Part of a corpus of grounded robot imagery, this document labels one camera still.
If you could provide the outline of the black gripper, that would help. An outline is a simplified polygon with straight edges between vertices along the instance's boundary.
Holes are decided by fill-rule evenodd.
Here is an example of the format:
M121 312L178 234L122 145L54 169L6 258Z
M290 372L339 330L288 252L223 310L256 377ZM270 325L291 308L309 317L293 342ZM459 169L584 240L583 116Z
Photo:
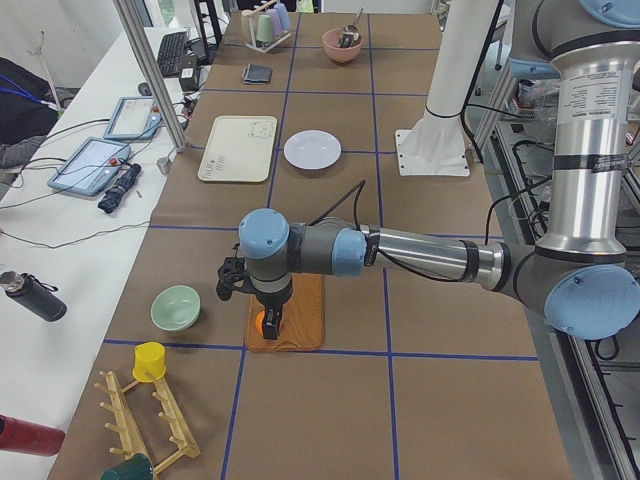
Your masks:
M262 335L266 340L277 340L279 337L279 316L282 315L284 305L293 294L293 283L289 282L284 288L276 292L258 291L255 296L265 308L262 320Z

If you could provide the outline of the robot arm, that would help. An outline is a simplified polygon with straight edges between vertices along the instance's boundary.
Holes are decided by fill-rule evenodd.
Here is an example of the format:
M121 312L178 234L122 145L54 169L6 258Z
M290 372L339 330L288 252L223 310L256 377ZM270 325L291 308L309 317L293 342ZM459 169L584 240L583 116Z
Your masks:
M639 5L519 1L514 13L513 67L551 65L561 78L550 211L534 245L449 241L329 214L291 224L259 209L240 223L241 253L219 269L218 296L254 295L265 309L264 334L274 339L294 274L357 276L384 259L429 280L479 283L574 337L599 340L628 326L639 311L639 284L624 268L615 227Z

